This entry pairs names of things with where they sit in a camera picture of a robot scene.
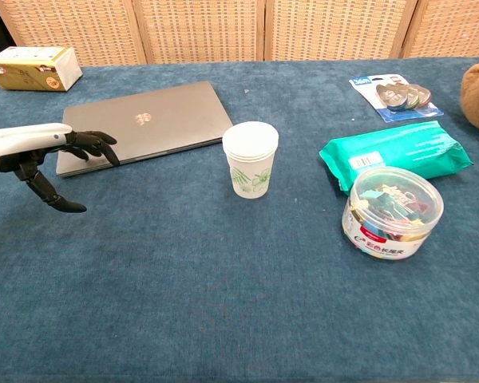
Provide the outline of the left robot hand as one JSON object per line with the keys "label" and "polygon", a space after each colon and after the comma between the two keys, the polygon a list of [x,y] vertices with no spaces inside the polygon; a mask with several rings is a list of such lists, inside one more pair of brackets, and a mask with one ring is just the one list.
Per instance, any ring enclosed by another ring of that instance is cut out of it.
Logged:
{"label": "left robot hand", "polygon": [[81,160],[104,156],[118,166],[112,146],[117,140],[101,131],[75,131],[68,124],[46,123],[0,128],[0,172],[13,172],[47,205],[65,213],[86,211],[82,204],[59,195],[38,166],[47,154],[68,152]]}

